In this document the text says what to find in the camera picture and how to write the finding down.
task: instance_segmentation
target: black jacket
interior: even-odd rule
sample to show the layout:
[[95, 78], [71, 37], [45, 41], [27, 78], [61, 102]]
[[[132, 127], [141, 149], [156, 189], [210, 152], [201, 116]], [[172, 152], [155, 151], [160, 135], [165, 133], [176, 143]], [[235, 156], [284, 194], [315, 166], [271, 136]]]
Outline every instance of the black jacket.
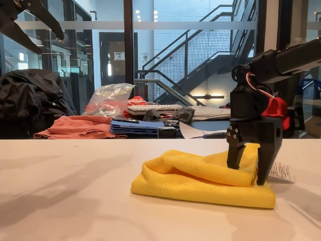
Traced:
[[0, 78], [0, 139], [32, 138], [75, 112], [59, 73], [17, 70]]

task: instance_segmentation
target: doorway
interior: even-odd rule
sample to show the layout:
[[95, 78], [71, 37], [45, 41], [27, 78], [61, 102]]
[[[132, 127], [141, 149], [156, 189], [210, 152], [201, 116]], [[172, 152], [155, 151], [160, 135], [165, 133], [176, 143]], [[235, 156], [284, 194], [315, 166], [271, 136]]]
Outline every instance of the doorway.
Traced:
[[[101, 86], [126, 83], [124, 33], [99, 33]], [[134, 69], [138, 69], [137, 33], [134, 33]]]

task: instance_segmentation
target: desk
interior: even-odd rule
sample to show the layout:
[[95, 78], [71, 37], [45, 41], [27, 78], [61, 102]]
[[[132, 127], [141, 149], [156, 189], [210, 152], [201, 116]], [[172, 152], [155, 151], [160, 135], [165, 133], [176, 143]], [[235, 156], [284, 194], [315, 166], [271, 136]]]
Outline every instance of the desk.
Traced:
[[209, 155], [226, 140], [0, 141], [1, 241], [320, 240], [321, 140], [284, 140], [274, 210], [131, 194], [144, 161], [168, 149]]

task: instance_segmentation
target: red wire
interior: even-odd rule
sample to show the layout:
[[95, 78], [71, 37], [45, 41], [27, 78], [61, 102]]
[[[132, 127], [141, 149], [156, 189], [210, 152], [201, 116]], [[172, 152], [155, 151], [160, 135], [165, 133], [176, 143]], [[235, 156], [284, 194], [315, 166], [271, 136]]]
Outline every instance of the red wire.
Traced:
[[252, 89], [255, 89], [255, 90], [260, 91], [261, 93], [265, 94], [267, 97], [273, 99], [273, 98], [274, 98], [273, 95], [271, 95], [271, 94], [269, 94], [268, 92], [265, 92], [265, 91], [263, 91], [263, 90], [261, 90], [261, 89], [257, 89], [257, 88], [255, 88], [255, 87], [253, 86], [253, 84], [251, 83], [251, 80], [250, 80], [250, 75], [254, 75], [254, 74], [252, 74], [252, 73], [247, 73], [247, 74], [246, 74], [246, 81], [247, 81], [247, 83], [250, 85], [250, 87], [251, 87]]

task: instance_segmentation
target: robotic arm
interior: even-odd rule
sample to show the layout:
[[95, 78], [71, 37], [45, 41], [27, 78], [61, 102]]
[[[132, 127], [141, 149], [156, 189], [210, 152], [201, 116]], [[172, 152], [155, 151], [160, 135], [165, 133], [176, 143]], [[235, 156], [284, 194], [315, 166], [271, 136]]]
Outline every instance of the robotic arm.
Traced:
[[40, 0], [0, 0], [0, 32], [36, 54], [42, 54], [41, 49], [14, 22], [24, 10], [29, 10], [44, 22], [59, 39], [64, 39], [58, 21], [44, 8]]
[[231, 92], [231, 119], [227, 129], [229, 152], [227, 166], [239, 169], [245, 143], [258, 143], [257, 184], [263, 185], [282, 144], [282, 121], [263, 117], [271, 94], [257, 88], [321, 66], [321, 38], [284, 51], [269, 50], [248, 65], [236, 66], [232, 78], [237, 82]]

